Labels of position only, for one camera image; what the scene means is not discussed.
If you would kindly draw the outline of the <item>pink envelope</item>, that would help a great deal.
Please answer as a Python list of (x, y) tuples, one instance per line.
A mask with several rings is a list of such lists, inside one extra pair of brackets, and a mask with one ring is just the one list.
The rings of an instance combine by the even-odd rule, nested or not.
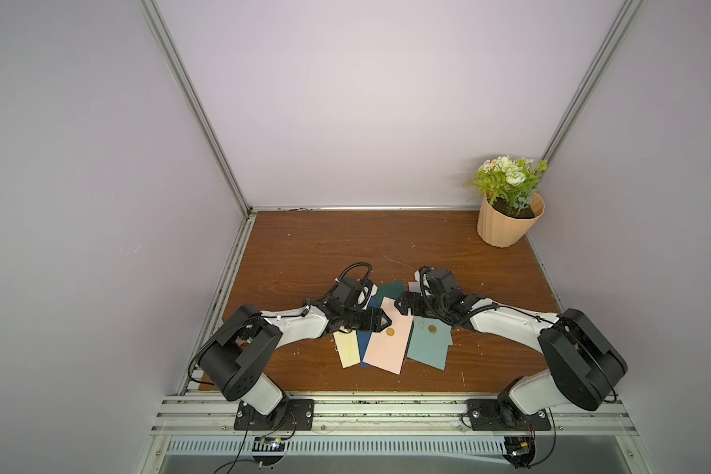
[(402, 315), (395, 300), (385, 297), (381, 309), (391, 319), (391, 325), (369, 339), (363, 362), (394, 374), (400, 374), (413, 326), (413, 315)]

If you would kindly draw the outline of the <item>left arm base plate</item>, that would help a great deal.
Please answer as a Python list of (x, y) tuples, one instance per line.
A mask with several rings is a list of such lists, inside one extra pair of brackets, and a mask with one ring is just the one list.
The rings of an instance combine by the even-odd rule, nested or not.
[(313, 399), (284, 399), (268, 415), (261, 414), (241, 401), (234, 421), (235, 431), (311, 431), (315, 402)]

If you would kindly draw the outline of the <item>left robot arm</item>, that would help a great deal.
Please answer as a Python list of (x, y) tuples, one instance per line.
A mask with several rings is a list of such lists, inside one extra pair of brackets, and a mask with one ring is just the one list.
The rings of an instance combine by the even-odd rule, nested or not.
[(238, 428), (280, 429), (295, 411), (290, 397), (265, 375), (277, 349), (335, 333), (378, 333), (392, 325), (384, 310), (369, 306), (377, 291), (371, 272), (369, 263), (352, 264), (320, 298), (307, 298), (297, 309), (239, 307), (197, 350), (188, 379), (215, 387), (228, 401), (242, 402)]

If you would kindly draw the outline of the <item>navy blue envelope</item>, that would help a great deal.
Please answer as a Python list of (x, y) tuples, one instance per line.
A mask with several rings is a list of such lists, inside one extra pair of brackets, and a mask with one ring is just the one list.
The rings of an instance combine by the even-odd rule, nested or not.
[(369, 332), (369, 331), (357, 332), (357, 346), (359, 347), (359, 365), (361, 367), (368, 367), (369, 366), (365, 362), (365, 353), (367, 352), (367, 347), (369, 346), (370, 340), (371, 340), (371, 332)]

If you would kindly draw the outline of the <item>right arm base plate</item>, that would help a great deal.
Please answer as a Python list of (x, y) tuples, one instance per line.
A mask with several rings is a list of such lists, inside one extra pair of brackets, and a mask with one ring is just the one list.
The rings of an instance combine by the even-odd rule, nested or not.
[(552, 429), (545, 411), (526, 415), (511, 404), (493, 399), (467, 400), (461, 420), (474, 431), (547, 432)]

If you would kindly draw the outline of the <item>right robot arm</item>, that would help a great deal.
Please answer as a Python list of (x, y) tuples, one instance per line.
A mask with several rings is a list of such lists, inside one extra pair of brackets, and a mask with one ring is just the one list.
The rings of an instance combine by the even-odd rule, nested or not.
[(509, 384), (496, 400), (472, 402), (474, 430), (548, 430), (549, 409), (571, 404), (594, 412), (626, 375), (618, 350), (581, 310), (539, 313), (464, 293), (452, 272), (423, 267), (415, 292), (403, 292), (394, 307), (403, 315), (436, 319), (452, 328), (491, 334), (543, 355), (546, 367)]

